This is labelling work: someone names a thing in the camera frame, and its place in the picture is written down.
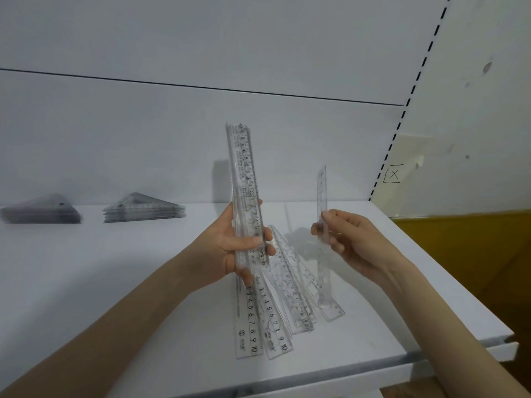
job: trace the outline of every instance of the transparent ruler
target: transparent ruler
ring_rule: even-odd
[[[269,279],[276,285],[283,306],[287,309],[286,325],[291,334],[313,330],[313,310],[304,299],[299,283],[285,254],[288,244],[273,225],[269,225],[273,233],[273,246],[277,253],[270,257],[270,268],[267,272]]]
[[[263,222],[260,205],[258,203],[258,188],[254,173],[253,156],[251,149],[251,137],[249,128],[239,124],[238,126],[226,125],[227,140],[229,146],[230,176],[233,187],[233,212],[234,212],[234,234],[236,236],[260,236],[263,237]],[[253,304],[248,304],[247,327],[241,328],[242,310],[236,318],[236,357],[246,357],[246,349],[240,349],[240,333],[246,329],[249,334],[255,324],[254,317],[258,319],[258,332],[262,338],[262,346],[268,358],[273,359],[293,350],[290,335],[285,327],[284,321],[279,314],[271,291],[263,277],[263,271],[269,268],[269,259],[266,252],[266,242],[263,241],[260,247],[236,254],[236,263],[239,266],[247,266],[254,274],[252,286],[246,288],[247,300],[252,300]],[[259,345],[256,345],[256,352],[253,352],[254,345],[249,345],[248,353],[257,354]]]
[[[327,306],[332,302],[332,286],[330,283],[330,268],[323,263],[326,260],[326,244],[330,240],[328,225],[323,221],[321,213],[328,209],[327,198],[327,167],[317,174],[317,221],[323,227],[323,239],[320,242],[319,258],[317,260],[317,278],[319,281],[319,306]]]
[[[283,256],[286,258],[286,261],[291,268],[291,272],[296,274],[299,291],[302,294],[306,311],[309,313],[312,321],[314,323],[316,321],[314,308],[319,310],[326,321],[332,321],[344,315],[345,312],[333,298],[331,298],[329,304],[319,304],[319,281],[299,259],[298,255],[284,237],[282,237],[279,232],[277,232],[276,235],[278,236],[277,240],[279,241]]]

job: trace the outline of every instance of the hand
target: hand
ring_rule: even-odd
[[[380,287],[407,259],[366,217],[345,211],[322,213],[328,225],[332,250],[357,272]],[[314,223],[312,234],[322,239],[322,223]]]
[[[179,275],[190,292],[219,281],[231,272],[239,275],[246,286],[253,282],[250,270],[236,265],[234,251],[258,247],[263,241],[260,237],[236,237],[232,219],[233,206],[230,203],[212,225],[174,258],[178,262]],[[264,236],[267,241],[273,240],[268,227],[264,228]],[[270,244],[266,244],[266,249],[270,256],[276,254],[275,247]]]

